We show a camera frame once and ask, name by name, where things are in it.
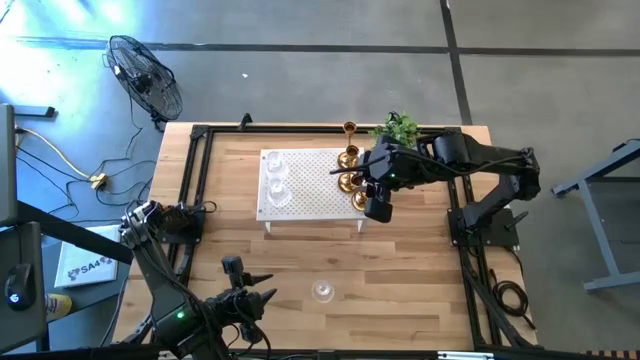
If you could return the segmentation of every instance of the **pegboard leg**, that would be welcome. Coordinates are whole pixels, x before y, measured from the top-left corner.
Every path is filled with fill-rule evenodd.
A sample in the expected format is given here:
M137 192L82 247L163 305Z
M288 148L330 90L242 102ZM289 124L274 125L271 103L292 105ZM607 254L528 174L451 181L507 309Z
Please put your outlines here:
M368 222L368 220L358 220L358 232L363 233L365 230L367 230Z

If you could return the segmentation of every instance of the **gray metal stand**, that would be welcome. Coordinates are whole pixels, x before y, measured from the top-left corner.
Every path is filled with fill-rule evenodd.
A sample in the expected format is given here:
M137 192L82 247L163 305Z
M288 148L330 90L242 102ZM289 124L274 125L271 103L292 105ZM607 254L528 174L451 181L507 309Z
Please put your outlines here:
M630 161L637 159L638 157L640 157L640 141L630 140L626 144L616 148L606 160L601 161L590 169L587 169L573 180L556 186L551 190L556 197L562 197L572 190L580 190L584 206L587 209L587 214L589 215L589 220L591 221L593 230L596 233L598 245L600 245L600 251L602 251L602 257L607 265L609 276L594 279L591 282L585 283L584 288L587 292L630 284L640 284L640 271L620 273L609 246L609 239L607 238L607 234L602 225L603 220L598 213L598 209L596 208L593 197L591 196L591 191L589 190L591 182L597 182L605 175L629 163Z

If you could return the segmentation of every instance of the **clear glass cup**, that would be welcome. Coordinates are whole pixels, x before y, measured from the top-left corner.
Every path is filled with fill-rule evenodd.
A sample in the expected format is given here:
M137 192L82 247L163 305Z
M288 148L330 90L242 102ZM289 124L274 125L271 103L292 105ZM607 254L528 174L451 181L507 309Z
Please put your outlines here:
M319 303L328 303L333 299L335 290L327 280L318 280L311 287L311 295Z
M282 179L269 180L269 192L267 198L271 205L284 207L291 201L291 190Z
M267 178L285 179L289 175L289 167L278 151L272 151L266 156Z

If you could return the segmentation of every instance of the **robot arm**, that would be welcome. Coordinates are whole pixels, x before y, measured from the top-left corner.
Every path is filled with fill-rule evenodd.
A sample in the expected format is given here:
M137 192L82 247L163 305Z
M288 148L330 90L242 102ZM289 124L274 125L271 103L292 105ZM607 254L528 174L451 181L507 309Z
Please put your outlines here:
M240 257L228 256L223 258L222 265L231 289L206 301L199 300L178 281L158 243L158 238L165 234L179 236L195 222L194 210L182 204L163 207L149 201L126 212L119 230L151 292L153 301L148 318L160 344L178 358L192 354L194 358L231 360L222 329L239 323L245 341L262 341L264 333L255 322L262 319L264 306L276 289L264 294L247 291L245 286L253 286L271 275L251 276L243 271ZM127 339L137 343L141 337L144 335Z
M365 215L383 223L391 220L391 191L479 171L500 174L500 182L484 199L464 208L466 228L482 226L512 200L530 200L540 192L540 168L533 149L481 145L455 128L431 131L417 139L415 149L402 146L391 137L380 137L376 146L363 155L360 165L331 173L345 171L357 171L358 181L366 182Z

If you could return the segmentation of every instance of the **white tray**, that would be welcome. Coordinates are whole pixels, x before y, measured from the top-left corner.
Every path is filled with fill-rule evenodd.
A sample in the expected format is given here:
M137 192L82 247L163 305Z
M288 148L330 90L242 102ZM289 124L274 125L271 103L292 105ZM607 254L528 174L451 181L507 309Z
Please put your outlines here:
M266 157L277 151L289 168L284 183L291 191L291 201L283 207L275 207L267 199L268 179ZM258 183L258 208L256 220L264 223L270 232L270 222L309 220L359 220L359 230L364 230L367 218L351 205L352 194L338 188L338 176L329 171L338 168L338 155L344 148L324 149L268 149L260 152Z

